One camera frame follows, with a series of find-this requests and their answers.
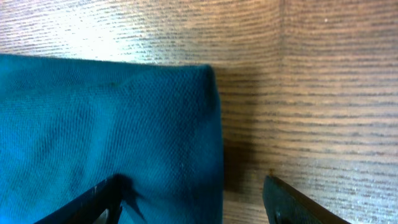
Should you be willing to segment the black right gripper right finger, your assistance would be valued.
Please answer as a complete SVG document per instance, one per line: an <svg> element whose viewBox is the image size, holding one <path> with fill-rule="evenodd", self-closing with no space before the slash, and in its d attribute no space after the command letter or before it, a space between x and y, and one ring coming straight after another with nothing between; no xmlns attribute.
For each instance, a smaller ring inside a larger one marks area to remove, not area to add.
<svg viewBox="0 0 398 224"><path fill-rule="evenodd" d="M265 178L262 198L271 224L349 224L272 175Z"/></svg>

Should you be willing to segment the blue polo shirt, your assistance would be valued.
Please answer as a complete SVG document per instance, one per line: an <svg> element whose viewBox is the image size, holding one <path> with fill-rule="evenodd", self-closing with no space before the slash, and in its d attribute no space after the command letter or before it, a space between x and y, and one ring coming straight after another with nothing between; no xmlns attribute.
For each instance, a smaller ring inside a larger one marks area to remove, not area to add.
<svg viewBox="0 0 398 224"><path fill-rule="evenodd" d="M1 222L35 223L119 174L122 223L221 223L208 65L1 55Z"/></svg>

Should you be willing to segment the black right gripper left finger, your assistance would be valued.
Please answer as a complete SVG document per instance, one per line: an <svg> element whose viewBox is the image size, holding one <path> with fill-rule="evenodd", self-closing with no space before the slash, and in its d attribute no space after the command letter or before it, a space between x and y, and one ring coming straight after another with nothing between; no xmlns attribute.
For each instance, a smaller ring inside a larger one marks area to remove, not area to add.
<svg viewBox="0 0 398 224"><path fill-rule="evenodd" d="M123 210L122 187L119 175L104 179L36 224L117 224Z"/></svg>

